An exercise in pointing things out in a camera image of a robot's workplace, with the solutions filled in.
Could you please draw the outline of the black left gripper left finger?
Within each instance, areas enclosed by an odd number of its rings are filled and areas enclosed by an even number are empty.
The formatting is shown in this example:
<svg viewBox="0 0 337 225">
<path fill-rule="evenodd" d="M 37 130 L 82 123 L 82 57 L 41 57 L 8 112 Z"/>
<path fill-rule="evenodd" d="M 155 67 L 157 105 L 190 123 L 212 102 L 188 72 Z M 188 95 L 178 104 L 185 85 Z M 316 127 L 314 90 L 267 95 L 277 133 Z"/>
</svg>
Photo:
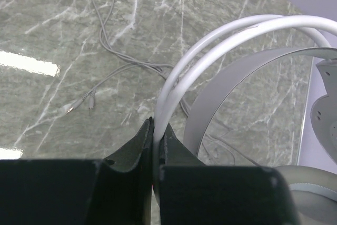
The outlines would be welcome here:
<svg viewBox="0 0 337 225">
<path fill-rule="evenodd" d="M 1 161 L 1 224 L 150 224 L 153 120 L 103 159 Z"/>
</svg>

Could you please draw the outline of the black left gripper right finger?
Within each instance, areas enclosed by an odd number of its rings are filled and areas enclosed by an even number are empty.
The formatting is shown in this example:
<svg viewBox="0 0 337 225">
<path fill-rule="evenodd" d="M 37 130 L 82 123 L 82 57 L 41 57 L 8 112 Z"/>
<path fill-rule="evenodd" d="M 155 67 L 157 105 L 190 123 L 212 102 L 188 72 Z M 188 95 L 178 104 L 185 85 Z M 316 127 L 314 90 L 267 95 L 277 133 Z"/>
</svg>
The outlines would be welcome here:
<svg viewBox="0 0 337 225">
<path fill-rule="evenodd" d="M 171 126 L 160 142 L 162 224 L 299 224 L 289 187 L 269 167 L 206 165 Z"/>
</svg>

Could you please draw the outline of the white headphones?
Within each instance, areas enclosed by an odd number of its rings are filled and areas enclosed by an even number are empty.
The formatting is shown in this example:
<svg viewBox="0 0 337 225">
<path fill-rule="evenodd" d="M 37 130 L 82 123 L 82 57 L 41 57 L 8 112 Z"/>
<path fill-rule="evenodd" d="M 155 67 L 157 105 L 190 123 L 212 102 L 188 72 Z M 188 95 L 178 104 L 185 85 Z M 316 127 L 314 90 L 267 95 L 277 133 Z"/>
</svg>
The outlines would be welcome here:
<svg viewBox="0 0 337 225">
<path fill-rule="evenodd" d="M 332 160 L 336 160 L 336 49 L 322 35 L 322 31 L 335 34 L 336 22 L 307 15 L 256 15 L 242 18 L 219 27 L 199 40 L 172 69 L 161 90 L 154 113 L 152 155 L 153 189 L 159 206 L 160 142 L 186 91 L 211 64 L 230 50 L 252 38 L 284 28 L 300 30 L 316 43 L 316 47 L 261 51 L 221 70 L 195 99 L 181 143 L 197 157 L 214 114 L 244 79 L 281 57 L 311 56 L 320 59 L 317 69 L 326 90 L 326 95 L 318 98 L 311 107 L 311 125 L 320 145 Z M 300 218 L 299 224 L 336 224 L 335 173 L 300 165 L 274 169 L 280 172 L 289 187 Z"/>
</svg>

